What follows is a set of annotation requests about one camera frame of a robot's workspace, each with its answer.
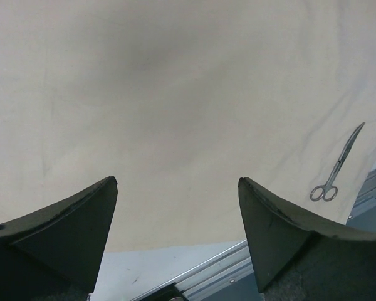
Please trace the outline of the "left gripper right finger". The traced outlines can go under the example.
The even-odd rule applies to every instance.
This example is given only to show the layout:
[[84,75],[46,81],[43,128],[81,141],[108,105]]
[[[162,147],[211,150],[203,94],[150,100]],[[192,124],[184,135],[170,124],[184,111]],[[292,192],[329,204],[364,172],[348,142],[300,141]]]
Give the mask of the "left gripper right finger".
[[265,300],[376,300],[376,233],[312,213],[248,177],[238,198]]

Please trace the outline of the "steel surgical scissors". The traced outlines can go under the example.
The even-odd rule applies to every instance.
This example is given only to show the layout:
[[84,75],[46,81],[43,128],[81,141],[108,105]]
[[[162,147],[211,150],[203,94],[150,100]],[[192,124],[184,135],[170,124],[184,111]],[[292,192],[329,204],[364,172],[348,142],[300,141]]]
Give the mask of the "steel surgical scissors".
[[347,159],[359,133],[363,129],[365,125],[365,122],[362,122],[351,134],[351,136],[348,138],[346,144],[343,147],[343,150],[338,157],[335,165],[333,166],[333,169],[326,180],[326,182],[322,185],[316,186],[313,188],[313,190],[310,193],[310,200],[313,202],[318,202],[320,200],[323,200],[324,202],[330,202],[333,201],[337,194],[338,194],[338,188],[334,185],[335,179],[338,176],[338,173],[340,172],[341,168],[344,165],[345,160]]

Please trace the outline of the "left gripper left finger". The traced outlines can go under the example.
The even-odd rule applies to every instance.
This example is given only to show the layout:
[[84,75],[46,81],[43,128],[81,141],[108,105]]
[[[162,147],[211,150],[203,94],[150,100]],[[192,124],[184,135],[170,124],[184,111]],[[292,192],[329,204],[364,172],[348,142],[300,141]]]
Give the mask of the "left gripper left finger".
[[106,177],[43,209],[0,224],[0,300],[88,300],[117,203]]

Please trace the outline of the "beige wrapping cloth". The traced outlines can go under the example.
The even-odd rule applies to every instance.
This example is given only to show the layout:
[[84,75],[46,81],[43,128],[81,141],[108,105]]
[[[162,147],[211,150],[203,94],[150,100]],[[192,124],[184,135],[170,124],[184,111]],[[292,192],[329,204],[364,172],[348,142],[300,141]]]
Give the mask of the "beige wrapping cloth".
[[0,1],[0,223],[107,176],[108,251],[242,239],[241,177],[345,223],[375,160],[376,1]]

